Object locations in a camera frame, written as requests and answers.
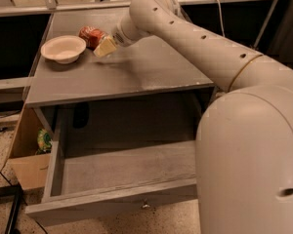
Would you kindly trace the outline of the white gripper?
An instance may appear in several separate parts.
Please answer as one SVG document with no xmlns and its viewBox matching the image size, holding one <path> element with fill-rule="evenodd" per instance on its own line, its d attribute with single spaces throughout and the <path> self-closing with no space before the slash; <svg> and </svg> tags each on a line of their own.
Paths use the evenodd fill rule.
<svg viewBox="0 0 293 234">
<path fill-rule="evenodd" d="M 94 50 L 96 57 L 102 58 L 113 53 L 117 49 L 116 43 L 121 47 L 129 47 L 139 40 L 148 37 L 149 33 L 138 29 L 130 16 L 125 15 L 112 29 L 111 35 L 114 40 L 110 36 L 100 40 L 99 45 Z"/>
</svg>

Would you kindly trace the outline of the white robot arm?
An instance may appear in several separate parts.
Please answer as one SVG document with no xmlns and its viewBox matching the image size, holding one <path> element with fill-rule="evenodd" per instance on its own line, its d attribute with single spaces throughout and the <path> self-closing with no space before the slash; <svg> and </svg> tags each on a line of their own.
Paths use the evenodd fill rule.
<svg viewBox="0 0 293 234">
<path fill-rule="evenodd" d="M 132 0 L 121 46 L 155 35 L 224 95 L 200 119 L 202 234 L 293 234 L 293 69 L 180 17 L 177 0 Z"/>
</svg>

